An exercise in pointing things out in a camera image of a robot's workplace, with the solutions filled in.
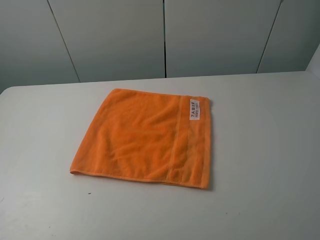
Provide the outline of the orange terry towel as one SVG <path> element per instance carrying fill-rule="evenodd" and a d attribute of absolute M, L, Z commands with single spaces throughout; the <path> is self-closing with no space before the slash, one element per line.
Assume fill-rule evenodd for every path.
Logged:
<path fill-rule="evenodd" d="M 207 97 L 113 89 L 70 173 L 207 189 L 212 120 Z"/>

